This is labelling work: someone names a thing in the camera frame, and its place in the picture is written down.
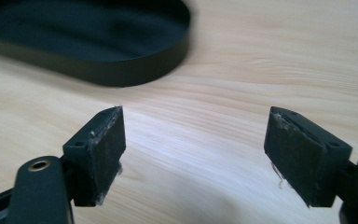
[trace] tray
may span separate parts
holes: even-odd
[[[0,0],[0,54],[104,86],[162,77],[186,56],[179,0]]]

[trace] black container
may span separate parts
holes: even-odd
[[[140,85],[186,56],[180,0],[0,0],[0,54],[104,86]]]

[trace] light wood surface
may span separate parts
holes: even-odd
[[[123,105],[127,151],[103,206],[76,223],[338,223],[271,168],[269,108],[353,146],[358,161],[358,1],[187,0],[192,50],[174,71],[106,88],[0,56],[0,192],[30,159],[61,156],[92,116]]]

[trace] tabletop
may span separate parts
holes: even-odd
[[[167,76],[101,87],[0,56],[0,192],[28,160],[60,157],[97,112],[122,105],[127,149],[102,206],[76,223],[339,223],[308,208],[264,153],[271,106],[353,147],[358,1],[187,0],[191,49]]]

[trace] wooden table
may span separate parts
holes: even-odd
[[[76,223],[338,223],[308,208],[263,149],[269,108],[295,110],[358,161],[358,1],[188,0],[192,48],[157,81],[91,85],[0,56],[0,192],[123,105],[127,151],[103,206]]]

